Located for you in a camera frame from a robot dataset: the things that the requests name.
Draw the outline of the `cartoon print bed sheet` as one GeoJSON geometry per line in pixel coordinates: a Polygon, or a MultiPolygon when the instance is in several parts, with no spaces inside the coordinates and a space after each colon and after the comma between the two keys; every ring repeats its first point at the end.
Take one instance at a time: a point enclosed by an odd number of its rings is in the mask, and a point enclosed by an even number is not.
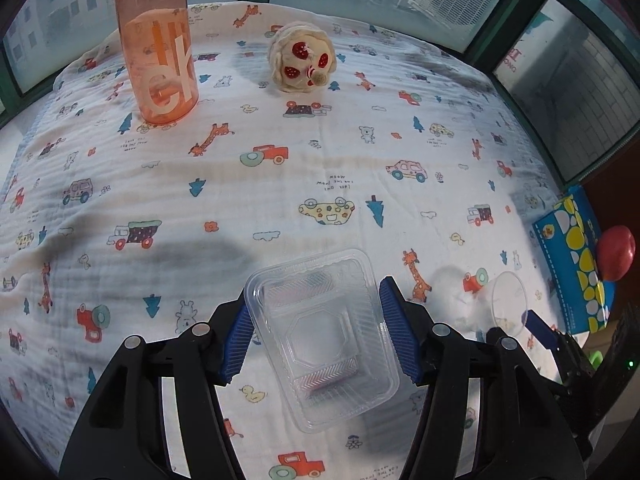
{"type": "Polygon", "coordinates": [[[176,336],[267,266],[360,249],[470,338],[492,315],[464,280],[511,271],[562,325],[532,229],[558,188],[483,73],[284,6],[194,6],[190,29],[186,117],[142,119],[113,28],[1,150],[1,399],[48,468],[126,336],[176,336]],[[326,87],[274,84],[271,38],[293,22],[332,40],[326,87]]]}

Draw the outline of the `green plastic mesh wastebasket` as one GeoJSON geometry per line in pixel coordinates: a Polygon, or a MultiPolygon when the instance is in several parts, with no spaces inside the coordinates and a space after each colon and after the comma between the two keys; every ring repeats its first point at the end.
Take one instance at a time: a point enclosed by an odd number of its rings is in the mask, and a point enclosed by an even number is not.
{"type": "Polygon", "coordinates": [[[592,367],[596,370],[603,361],[603,354],[600,350],[596,350],[589,353],[588,359],[592,367]]]}

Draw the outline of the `clear plastic tray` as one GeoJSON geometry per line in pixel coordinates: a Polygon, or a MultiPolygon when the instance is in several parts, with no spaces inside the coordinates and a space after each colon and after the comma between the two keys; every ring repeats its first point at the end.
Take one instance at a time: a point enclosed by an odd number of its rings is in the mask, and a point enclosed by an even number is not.
{"type": "Polygon", "coordinates": [[[327,430],[396,394],[394,347],[378,282],[362,250],[325,252],[258,270],[243,296],[300,431],[327,430]]]}

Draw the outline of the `blue yellow tissue box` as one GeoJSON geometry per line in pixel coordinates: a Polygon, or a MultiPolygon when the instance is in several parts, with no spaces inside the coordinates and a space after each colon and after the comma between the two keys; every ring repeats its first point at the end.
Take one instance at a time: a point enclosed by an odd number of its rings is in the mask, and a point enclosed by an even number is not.
{"type": "Polygon", "coordinates": [[[551,271],[567,331],[597,333],[608,325],[616,285],[605,281],[597,263],[602,234],[584,188],[566,195],[533,223],[551,271]]]}

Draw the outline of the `orange water bottle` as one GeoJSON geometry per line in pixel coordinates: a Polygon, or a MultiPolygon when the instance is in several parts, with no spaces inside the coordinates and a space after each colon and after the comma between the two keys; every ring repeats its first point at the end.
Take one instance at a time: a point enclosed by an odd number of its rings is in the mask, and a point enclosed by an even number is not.
{"type": "Polygon", "coordinates": [[[165,125],[198,102],[186,0],[115,0],[122,55],[146,122],[165,125]]]}

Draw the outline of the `red apple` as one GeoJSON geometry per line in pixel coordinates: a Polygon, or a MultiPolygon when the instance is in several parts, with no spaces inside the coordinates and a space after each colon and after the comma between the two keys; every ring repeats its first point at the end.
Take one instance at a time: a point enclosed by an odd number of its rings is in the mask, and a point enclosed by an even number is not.
{"type": "Polygon", "coordinates": [[[596,246],[597,264],[603,281],[617,282],[634,262],[636,241],[626,226],[612,226],[600,236],[596,246]]]}

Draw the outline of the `small clear plastic cup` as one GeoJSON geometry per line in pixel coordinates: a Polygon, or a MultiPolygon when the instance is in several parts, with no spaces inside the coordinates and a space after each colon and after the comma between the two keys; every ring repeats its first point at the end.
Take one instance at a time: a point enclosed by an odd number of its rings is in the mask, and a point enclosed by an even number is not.
{"type": "Polygon", "coordinates": [[[489,305],[494,325],[512,337],[525,328],[528,303],[524,285],[511,271],[499,274],[490,285],[489,305]]]}

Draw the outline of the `cream plush toy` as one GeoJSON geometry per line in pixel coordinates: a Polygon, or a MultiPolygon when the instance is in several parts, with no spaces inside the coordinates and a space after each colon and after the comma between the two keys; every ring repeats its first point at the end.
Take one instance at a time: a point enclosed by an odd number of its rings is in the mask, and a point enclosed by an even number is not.
{"type": "Polygon", "coordinates": [[[326,87],[336,71],[332,40],[324,30],[306,22],[280,27],[271,38],[267,58],[274,84],[288,93],[326,87]]]}

